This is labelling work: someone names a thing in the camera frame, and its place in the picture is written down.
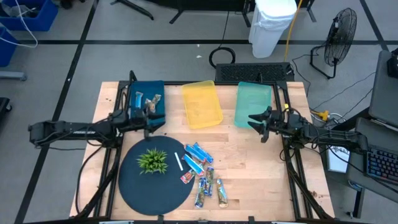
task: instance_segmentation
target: blue tray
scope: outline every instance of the blue tray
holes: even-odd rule
[[[165,103],[164,103],[164,82],[163,81],[136,81],[132,83],[131,87],[131,109],[133,110],[136,105],[136,92],[141,92],[144,95],[141,100],[141,108],[145,106],[145,99],[152,100],[155,94],[162,95],[160,101],[156,104],[156,114],[164,114],[165,111]],[[150,124],[159,124],[161,122],[166,122],[166,118],[159,118],[155,120],[151,120]]]
[[[3,0],[3,4],[10,7],[16,6],[15,0]],[[24,22],[30,31],[48,31],[58,14],[58,8],[51,0],[18,0],[18,4],[26,5],[28,8],[37,7],[40,9],[35,18],[25,18]],[[18,17],[0,17],[0,23],[9,30],[26,30],[21,19]]]

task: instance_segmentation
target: teal tray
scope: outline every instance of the teal tray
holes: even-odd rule
[[[239,128],[251,128],[250,114],[260,114],[271,105],[272,87],[254,83],[239,82],[236,97],[234,124]]]

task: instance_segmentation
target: fan stand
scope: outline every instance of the fan stand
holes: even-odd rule
[[[337,59],[337,58],[334,58],[334,60],[333,60],[333,64],[334,64],[334,65],[333,65],[333,76],[332,76],[332,77],[329,76],[329,75],[327,75],[325,72],[323,72],[322,70],[320,70],[319,68],[317,68],[317,67],[312,63],[312,61],[313,61],[313,51],[314,51],[314,50],[318,50],[318,49],[320,49],[320,48],[322,48],[322,47],[324,47],[324,45],[321,45],[321,46],[318,46],[318,47],[314,47],[313,49],[311,49],[310,65],[311,65],[313,68],[315,68],[318,72],[320,72],[322,75],[326,76],[327,79],[335,78],[335,77],[336,77],[337,62],[338,62],[338,59]]]

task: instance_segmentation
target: white stick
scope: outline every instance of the white stick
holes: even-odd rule
[[[175,152],[174,155],[175,155],[175,158],[177,159],[178,165],[180,166],[180,170],[183,171],[182,165],[181,165],[181,162],[180,162],[180,158],[178,158],[178,154]]]

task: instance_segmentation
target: white trash can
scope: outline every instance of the white trash can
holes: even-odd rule
[[[256,58],[269,57],[297,10],[295,0],[256,0],[249,42]]]

